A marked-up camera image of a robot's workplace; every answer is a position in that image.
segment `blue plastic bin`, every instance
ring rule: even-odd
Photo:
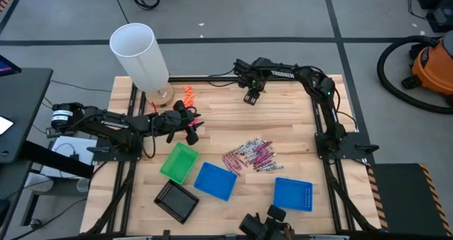
[[[313,211],[313,184],[277,177],[274,188],[274,205],[305,212]]]
[[[205,162],[200,169],[194,187],[216,198],[228,201],[237,178],[236,174]]]

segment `orange vacuum cleaner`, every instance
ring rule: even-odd
[[[384,65],[387,57],[398,47],[407,43],[414,43],[409,55],[414,59],[412,76],[404,79],[401,83],[406,89],[422,86],[431,91],[444,94],[446,102],[453,106],[453,30],[443,38],[429,38],[421,35],[414,35],[402,38],[391,44],[382,53],[377,62],[377,76],[382,86],[408,104],[417,108],[434,113],[453,114],[452,107],[431,105],[419,101],[397,89],[387,79],[384,73]]]

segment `orange object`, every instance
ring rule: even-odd
[[[439,44],[426,47],[417,56],[412,74],[421,85],[432,91],[453,95],[453,33],[446,34]]]

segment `wooden tabletop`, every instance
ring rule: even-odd
[[[340,111],[351,114],[342,76],[331,77],[340,93]],[[128,76],[115,78],[108,110],[127,112],[131,86]],[[297,234],[334,233],[324,169],[316,155],[316,125],[311,100],[300,83],[269,81],[265,93],[261,94],[255,106],[243,102],[246,89],[237,85],[216,88],[205,82],[174,83],[173,102],[183,99],[183,86],[192,87],[195,94],[194,106],[202,114],[200,119],[205,121],[197,130],[200,140],[191,146],[199,151],[200,157],[183,185],[200,202],[185,224],[180,224],[154,204],[154,198],[168,181],[167,177],[159,173],[159,169],[176,142],[185,144],[185,133],[177,133],[170,144],[165,142],[166,137],[157,137],[156,156],[153,159],[143,157],[137,164],[127,235],[162,235],[165,229],[171,230],[172,235],[243,234],[239,230],[239,224],[246,213],[254,215],[259,212],[262,219],[266,217],[266,212],[273,203],[276,177],[314,184],[313,212],[286,210],[285,221],[292,225]],[[139,99],[138,94],[135,115]],[[170,107],[159,108],[158,111],[161,113]],[[152,110],[147,103],[145,113],[151,113]],[[354,130],[351,119],[344,115],[339,115],[339,118],[347,131]],[[222,154],[255,137],[273,141],[272,147],[277,153],[275,161],[283,165],[284,169],[271,172],[249,171],[238,177],[229,201],[220,200],[193,187],[203,162],[208,161],[225,168],[221,160]],[[150,137],[145,139],[144,146],[148,153],[152,152]],[[116,168],[116,162],[109,162],[92,180],[81,232],[93,226],[110,202]],[[380,228],[366,168],[355,161],[344,160],[343,170],[351,200],[371,224]],[[338,197],[337,199],[342,227],[346,229],[342,202]],[[119,207],[119,211],[122,211],[122,204]],[[117,214],[116,229],[119,229],[119,224],[120,213]]]

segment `green tray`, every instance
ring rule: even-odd
[[[199,155],[194,149],[179,142],[165,160],[161,173],[178,184],[183,184]]]

